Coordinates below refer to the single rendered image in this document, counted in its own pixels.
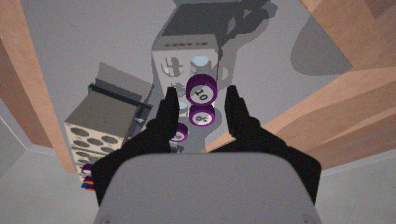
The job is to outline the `white tube rack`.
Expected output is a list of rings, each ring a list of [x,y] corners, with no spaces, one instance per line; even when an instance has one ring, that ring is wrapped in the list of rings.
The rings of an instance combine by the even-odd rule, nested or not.
[[[213,79],[216,81],[218,45],[215,34],[161,36],[152,55],[164,97],[167,87],[174,87],[177,92],[186,91],[191,61],[196,56],[206,56],[211,61]]]

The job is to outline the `beige bucket adapter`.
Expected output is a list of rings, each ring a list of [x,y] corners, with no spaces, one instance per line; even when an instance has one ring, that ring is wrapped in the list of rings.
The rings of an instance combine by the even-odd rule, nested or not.
[[[71,150],[73,153],[75,163],[79,163],[79,164],[86,164],[89,158],[101,159],[107,155],[105,153],[78,148],[74,146],[72,146]]]
[[[64,121],[70,146],[105,154],[120,149],[136,110],[137,106],[91,91]]]
[[[83,164],[77,164],[77,163],[76,163],[76,167],[77,167],[77,170],[78,170],[78,174],[88,175],[87,173],[83,173],[83,172],[81,171],[81,169],[83,168],[82,166],[84,166],[84,165],[83,165]]]
[[[79,174],[80,181],[83,182],[86,176],[88,176],[88,175]]]

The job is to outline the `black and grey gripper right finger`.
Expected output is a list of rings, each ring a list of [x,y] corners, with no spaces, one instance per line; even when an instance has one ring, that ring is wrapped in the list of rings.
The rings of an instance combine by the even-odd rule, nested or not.
[[[235,85],[227,87],[224,109],[229,134],[237,140],[235,152],[267,153],[286,159],[301,178],[315,206],[322,170],[318,160],[287,146],[284,140],[262,128],[260,121],[249,115]]]

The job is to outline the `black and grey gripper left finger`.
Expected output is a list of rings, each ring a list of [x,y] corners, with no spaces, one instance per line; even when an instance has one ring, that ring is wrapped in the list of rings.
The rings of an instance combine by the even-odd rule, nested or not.
[[[163,108],[162,108],[163,107]],[[105,192],[119,166],[126,160],[147,154],[171,153],[170,140],[177,133],[179,101],[176,88],[168,87],[165,100],[160,101],[155,119],[146,124],[146,129],[124,143],[91,167],[91,176],[100,207]]]

